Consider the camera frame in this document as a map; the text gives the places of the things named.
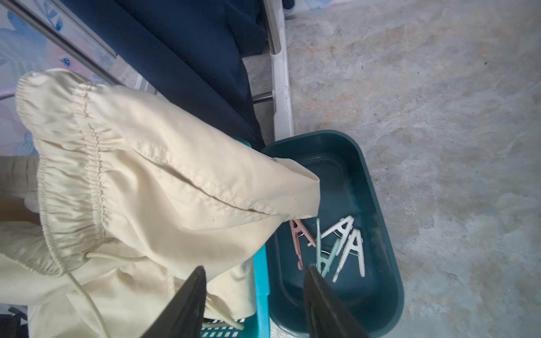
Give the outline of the beige shorts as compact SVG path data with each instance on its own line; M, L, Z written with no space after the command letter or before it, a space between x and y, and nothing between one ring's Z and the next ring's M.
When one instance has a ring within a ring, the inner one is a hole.
M1 302L31 337L140 337L197 267L204 318L240 330L255 253L318 213L310 170L161 97L54 69L15 108L37 154L1 158Z

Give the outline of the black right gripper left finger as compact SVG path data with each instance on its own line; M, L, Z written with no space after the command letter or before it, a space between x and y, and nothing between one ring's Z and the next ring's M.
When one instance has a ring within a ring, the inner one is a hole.
M206 297L206 272L198 266L142 337L200 338Z

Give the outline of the navy blue shorts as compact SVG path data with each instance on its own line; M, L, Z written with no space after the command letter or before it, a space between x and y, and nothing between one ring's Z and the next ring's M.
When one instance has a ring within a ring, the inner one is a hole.
M253 148L265 145L243 58L267 43L259 1L66 1L171 103Z

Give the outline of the pink clothespin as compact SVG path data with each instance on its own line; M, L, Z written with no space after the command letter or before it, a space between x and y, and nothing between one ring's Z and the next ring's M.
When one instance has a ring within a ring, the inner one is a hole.
M292 241L294 245L294 250L297 255L297 268L299 270L304 269L303 258L301 253L300 237L303 235L307 240L308 244L316 246L316 241L311 236L310 232L306 226L299 219L294 219L290 221L290 230L292 234Z

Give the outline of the mint green clothespin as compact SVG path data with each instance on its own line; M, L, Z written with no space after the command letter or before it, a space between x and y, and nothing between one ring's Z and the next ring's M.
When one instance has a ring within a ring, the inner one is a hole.
M334 261L336 254L338 253L340 240L336 239L330 252L326 252L322 247L322 234L320 219L316 219L316 268L322 277L327 276L331 269L332 262Z

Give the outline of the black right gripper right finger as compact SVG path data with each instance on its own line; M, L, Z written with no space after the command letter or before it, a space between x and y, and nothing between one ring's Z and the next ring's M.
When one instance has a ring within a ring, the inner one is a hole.
M304 275L304 308L310 337L369 338L315 266Z

